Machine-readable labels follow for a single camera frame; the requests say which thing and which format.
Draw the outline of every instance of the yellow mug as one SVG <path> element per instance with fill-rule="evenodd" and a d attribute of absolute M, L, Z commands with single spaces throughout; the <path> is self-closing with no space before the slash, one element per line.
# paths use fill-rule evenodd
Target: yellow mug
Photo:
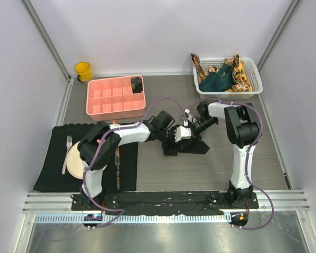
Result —
<path fill-rule="evenodd" d="M 87 82 L 93 78 L 93 72 L 90 68 L 89 63 L 80 62 L 75 66 L 75 71 L 77 72 L 77 79 L 80 82 Z"/>

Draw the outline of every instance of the black placemat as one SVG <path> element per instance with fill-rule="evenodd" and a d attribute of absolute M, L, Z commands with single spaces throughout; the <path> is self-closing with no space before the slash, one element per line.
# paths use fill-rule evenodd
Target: black placemat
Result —
<path fill-rule="evenodd" d="M 41 192 L 72 192 L 79 191 L 82 180 L 74 178 L 68 170 L 62 175 L 65 159 L 66 137 L 71 135 L 73 145 L 80 141 L 94 124 L 69 124 L 56 126 L 52 130 L 46 159 L 40 176 L 34 186 Z M 120 146 L 120 189 L 116 186 L 115 156 L 103 172 L 102 187 L 106 191 L 135 191 L 137 183 L 138 143 Z"/>

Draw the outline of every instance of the white wall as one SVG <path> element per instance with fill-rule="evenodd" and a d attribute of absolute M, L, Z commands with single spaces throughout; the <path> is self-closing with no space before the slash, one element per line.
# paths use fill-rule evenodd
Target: white wall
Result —
<path fill-rule="evenodd" d="M 316 220 L 316 0 L 302 1 L 261 78 L 289 178 Z"/>
<path fill-rule="evenodd" d="M 0 1 L 0 253 L 12 252 L 64 87 L 20 1 Z"/>
<path fill-rule="evenodd" d="M 290 0 L 32 0 L 66 68 L 189 72 L 190 53 L 258 62 Z"/>

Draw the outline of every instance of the reflective metal surface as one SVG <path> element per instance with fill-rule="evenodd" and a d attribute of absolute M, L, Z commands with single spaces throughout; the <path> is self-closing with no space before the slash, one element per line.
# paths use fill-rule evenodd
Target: reflective metal surface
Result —
<path fill-rule="evenodd" d="M 264 224 L 269 212 L 250 213 L 248 226 Z M 96 231 L 80 224 L 35 224 L 27 252 L 308 252 L 296 212 L 276 212 L 265 229 L 243 231 L 227 223 L 117 224 Z"/>

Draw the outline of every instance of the fork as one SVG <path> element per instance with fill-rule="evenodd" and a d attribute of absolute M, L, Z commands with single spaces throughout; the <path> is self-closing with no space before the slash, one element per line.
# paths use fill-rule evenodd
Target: fork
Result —
<path fill-rule="evenodd" d="M 64 175 L 64 173 L 65 173 L 67 155 L 68 155 L 69 149 L 72 147 L 72 145 L 73 145 L 72 136 L 67 135 L 67 153 L 65 154 L 65 159 L 64 159 L 64 163 L 63 163 L 63 167 L 62 167 L 62 175 Z"/>

